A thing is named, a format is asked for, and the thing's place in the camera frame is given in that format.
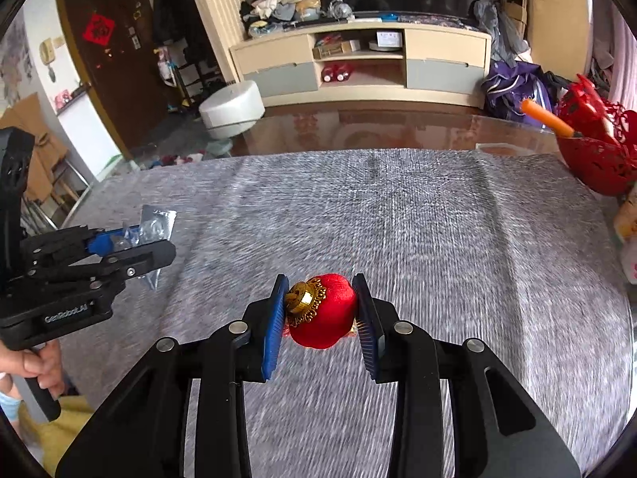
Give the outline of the person's left hand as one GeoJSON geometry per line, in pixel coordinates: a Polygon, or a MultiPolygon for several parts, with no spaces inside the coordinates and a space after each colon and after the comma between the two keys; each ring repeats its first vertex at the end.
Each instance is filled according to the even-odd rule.
{"type": "Polygon", "coordinates": [[[37,353],[30,350],[12,351],[1,344],[0,371],[1,393],[20,399],[20,392],[13,383],[13,376],[35,379],[43,390],[54,398],[65,392],[62,352],[58,340],[49,341],[37,353]]]}

